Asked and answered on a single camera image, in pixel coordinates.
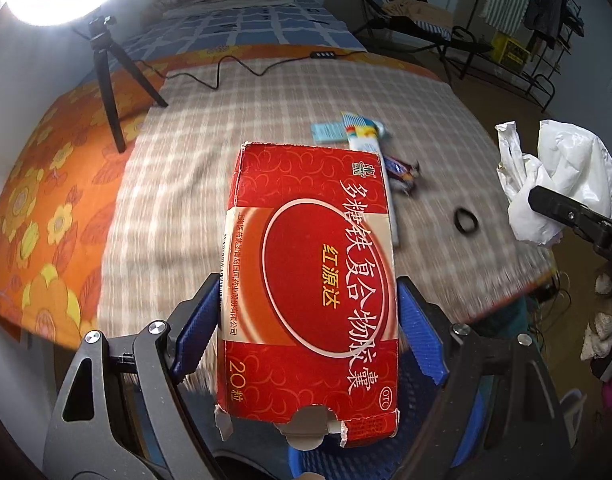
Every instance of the floor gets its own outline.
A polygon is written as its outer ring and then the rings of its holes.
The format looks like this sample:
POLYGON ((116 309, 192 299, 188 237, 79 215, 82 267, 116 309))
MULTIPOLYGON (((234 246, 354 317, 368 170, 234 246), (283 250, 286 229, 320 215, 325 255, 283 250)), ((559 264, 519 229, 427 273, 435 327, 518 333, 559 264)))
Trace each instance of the floor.
MULTIPOLYGON (((446 72, 437 56, 424 52, 417 54, 416 59, 446 80, 446 72)), ((471 76, 459 80, 456 71, 451 73, 455 95, 478 118, 495 143, 495 125, 516 121, 522 149, 536 155, 539 121, 548 119, 547 113, 543 114, 536 104, 490 83, 471 76)), ((588 363, 579 360, 579 353, 586 324, 604 301, 595 295, 594 286, 595 270, 605 260, 568 228, 563 240, 553 247, 553 252, 562 273, 562 287, 568 290, 572 302, 566 310, 568 298, 560 296, 554 306, 545 307, 542 330, 546 331, 546 348, 542 353, 560 397, 571 388, 579 388, 588 396, 578 435, 581 450, 601 427, 601 383, 592 375, 588 363)))

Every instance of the wall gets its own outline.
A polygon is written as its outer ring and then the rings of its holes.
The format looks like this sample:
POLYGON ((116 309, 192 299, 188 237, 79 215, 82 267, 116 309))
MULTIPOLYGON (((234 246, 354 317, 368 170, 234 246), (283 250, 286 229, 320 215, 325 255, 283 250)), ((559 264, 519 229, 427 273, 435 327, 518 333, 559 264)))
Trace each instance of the wall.
MULTIPOLYGON (((452 10, 455 23, 461 25, 467 22, 474 1, 429 0, 452 10)), ((480 1, 478 9, 484 2, 480 1)), ((612 7, 607 0, 576 2, 582 7, 586 34, 584 38, 573 36, 573 54, 563 57, 561 75, 553 76, 557 91, 548 111, 557 120, 575 123, 596 133, 612 155, 612 7)), ((490 38, 494 30, 478 18, 478 13, 471 30, 477 37, 490 38)), ((521 28, 516 35, 527 41, 530 32, 521 28)), ((400 36, 395 39, 405 41, 400 36)))
POLYGON ((30 336, 24 348, 0 327, 0 420, 38 468, 55 399, 52 344, 30 336))
POLYGON ((86 41, 68 27, 32 27, 0 12, 0 172, 8 174, 54 100, 91 70, 86 41))

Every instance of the red medicine box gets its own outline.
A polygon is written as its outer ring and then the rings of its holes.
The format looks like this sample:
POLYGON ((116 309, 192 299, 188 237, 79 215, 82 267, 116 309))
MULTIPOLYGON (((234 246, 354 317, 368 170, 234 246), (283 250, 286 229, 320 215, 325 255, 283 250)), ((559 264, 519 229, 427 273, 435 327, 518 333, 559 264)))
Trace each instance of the red medicine box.
POLYGON ((376 155, 244 144, 222 287, 221 410, 274 422, 298 448, 329 432, 342 446, 394 435, 398 320, 376 155), (328 414, 323 426, 293 419, 313 405, 328 414))

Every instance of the plastic bag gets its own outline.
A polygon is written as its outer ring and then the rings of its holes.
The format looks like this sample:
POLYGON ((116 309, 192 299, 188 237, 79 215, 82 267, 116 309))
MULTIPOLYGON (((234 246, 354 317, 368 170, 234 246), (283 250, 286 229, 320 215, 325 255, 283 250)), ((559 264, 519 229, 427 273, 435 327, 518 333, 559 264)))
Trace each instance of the plastic bag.
POLYGON ((540 123, 538 157, 522 153, 515 122, 498 124, 501 162, 497 175, 508 197, 508 221, 518 240, 551 246, 563 225, 535 213, 528 194, 535 186, 564 194, 612 219, 612 158, 595 134, 547 120, 540 123))

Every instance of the black clamp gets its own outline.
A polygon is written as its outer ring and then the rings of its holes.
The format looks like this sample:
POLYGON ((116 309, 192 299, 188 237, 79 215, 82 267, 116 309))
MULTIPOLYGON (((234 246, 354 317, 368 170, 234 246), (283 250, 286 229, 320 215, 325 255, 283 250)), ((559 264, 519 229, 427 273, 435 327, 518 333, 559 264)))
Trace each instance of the black clamp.
POLYGON ((593 250, 612 262, 612 220, 565 195, 542 186, 528 195, 531 209, 545 217, 571 227, 576 235, 592 243, 593 250))
MULTIPOLYGON (((430 324, 448 378, 392 480, 535 478, 538 472, 561 479, 571 458, 566 428, 554 387, 530 338, 480 338, 468 326, 451 326, 409 279, 398 278, 398 289, 402 288, 418 308, 409 328, 415 332, 419 323, 430 324), (460 335, 460 344, 451 331, 460 335), (496 376, 498 384, 480 443, 469 460, 451 468, 480 377, 486 375, 496 376)), ((219 275, 211 274, 192 300, 139 334, 110 339, 98 330, 86 334, 52 414, 44 449, 48 478, 227 480, 177 391, 206 348, 219 302, 219 275), (125 406, 122 373, 138 375, 166 466, 144 457, 125 406)))

